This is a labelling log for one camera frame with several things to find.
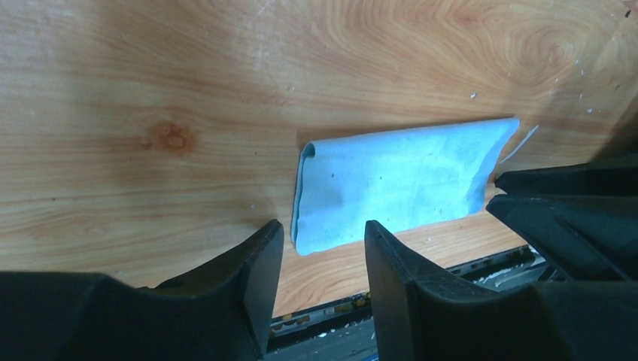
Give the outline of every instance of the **cloth fold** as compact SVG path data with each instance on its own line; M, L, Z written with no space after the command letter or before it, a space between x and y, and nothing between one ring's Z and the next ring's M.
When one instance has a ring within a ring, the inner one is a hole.
M299 157L292 239L303 256L363 238L456 220L483 207L515 118L311 141Z

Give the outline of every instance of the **wooden surface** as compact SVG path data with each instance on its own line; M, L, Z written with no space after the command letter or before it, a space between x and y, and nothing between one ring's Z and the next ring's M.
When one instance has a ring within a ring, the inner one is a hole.
M315 138L498 117L497 173L633 134L638 13L619 0L7 0L0 267L155 286L271 218ZM523 241L481 212L400 235L443 266ZM367 288L363 244L285 245L275 313Z

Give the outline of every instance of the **blue microfiber cloth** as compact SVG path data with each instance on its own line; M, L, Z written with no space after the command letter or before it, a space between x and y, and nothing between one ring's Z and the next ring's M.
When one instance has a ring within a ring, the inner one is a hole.
M299 158L292 239L303 256L363 238L480 211L515 118L308 143Z

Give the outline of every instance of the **wood knot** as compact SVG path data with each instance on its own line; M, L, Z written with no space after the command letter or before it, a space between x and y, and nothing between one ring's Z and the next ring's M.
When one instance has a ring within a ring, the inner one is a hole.
M193 150L195 143L195 133L187 126L161 122L149 129L149 137L142 142L141 148L183 153Z

